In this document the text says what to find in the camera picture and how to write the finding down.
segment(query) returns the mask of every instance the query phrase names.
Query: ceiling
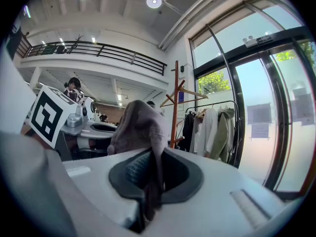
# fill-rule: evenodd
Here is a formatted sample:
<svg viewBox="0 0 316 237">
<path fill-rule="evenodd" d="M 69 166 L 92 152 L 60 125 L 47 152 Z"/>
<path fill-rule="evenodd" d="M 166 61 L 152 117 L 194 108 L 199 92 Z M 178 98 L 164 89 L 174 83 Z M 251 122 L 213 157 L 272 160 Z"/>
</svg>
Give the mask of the ceiling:
<svg viewBox="0 0 316 237">
<path fill-rule="evenodd" d="M 167 0 L 172 6 L 183 14 L 197 0 Z M 23 33 L 32 32 L 33 29 L 40 28 L 45 22 L 60 21 L 76 16 L 84 18 L 87 13 L 99 13 L 99 19 L 105 24 L 107 20 L 122 18 L 126 22 L 136 22 L 146 29 L 146 32 L 153 36 L 159 43 L 176 21 L 181 17 L 179 13 L 170 7 L 162 4 L 158 9 L 149 8 L 146 0 L 30 0 L 28 2 L 31 18 L 24 16 L 21 20 Z M 41 44 L 41 41 L 55 42 L 62 37 L 64 41 L 75 40 L 78 35 L 83 35 L 82 40 L 91 41 L 91 36 L 98 37 L 104 24 L 93 27 L 63 27 L 63 22 L 59 22 L 58 27 L 49 31 L 41 31 L 32 39 L 31 44 Z"/>
<path fill-rule="evenodd" d="M 26 82 L 30 82 L 34 69 L 20 69 L 19 72 Z M 104 73 L 48 68 L 41 73 L 39 82 L 63 90 L 63 84 L 71 77 L 77 77 L 80 80 L 81 90 L 85 96 L 96 98 L 102 103 L 117 105 L 111 78 L 106 77 Z M 132 81 L 116 79 L 116 85 L 117 94 L 122 95 L 120 102 L 123 106 L 134 100 L 145 100 L 155 91 Z"/>
</svg>

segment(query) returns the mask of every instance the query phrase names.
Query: person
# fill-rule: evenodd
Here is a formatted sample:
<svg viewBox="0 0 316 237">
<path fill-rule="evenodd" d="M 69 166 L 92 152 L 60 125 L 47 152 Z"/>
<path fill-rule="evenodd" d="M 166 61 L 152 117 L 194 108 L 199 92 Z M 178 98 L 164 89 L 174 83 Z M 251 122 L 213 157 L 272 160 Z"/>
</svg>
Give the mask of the person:
<svg viewBox="0 0 316 237">
<path fill-rule="evenodd" d="M 101 116 L 100 116 L 100 121 L 101 122 L 105 122 L 105 120 L 108 118 L 108 116 L 105 115 L 105 113 L 103 113 Z"/>
<path fill-rule="evenodd" d="M 81 84 L 78 78 L 71 78 L 68 83 L 64 84 L 64 86 L 66 88 L 64 94 L 68 96 L 71 100 L 78 103 L 81 99 L 83 99 L 83 94 L 80 90 Z"/>
</svg>

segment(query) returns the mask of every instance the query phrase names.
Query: woman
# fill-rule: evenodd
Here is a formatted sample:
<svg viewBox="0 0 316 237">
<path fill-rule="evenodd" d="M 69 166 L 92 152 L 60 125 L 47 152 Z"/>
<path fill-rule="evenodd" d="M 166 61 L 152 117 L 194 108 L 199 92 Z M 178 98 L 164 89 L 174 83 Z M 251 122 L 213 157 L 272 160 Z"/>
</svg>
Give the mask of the woman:
<svg viewBox="0 0 316 237">
<path fill-rule="evenodd" d="M 78 78 L 71 78 L 68 83 L 64 84 L 64 86 L 66 88 L 64 94 L 68 96 L 71 100 L 78 103 L 81 99 L 83 99 L 83 94 L 80 90 L 81 84 Z"/>
</svg>

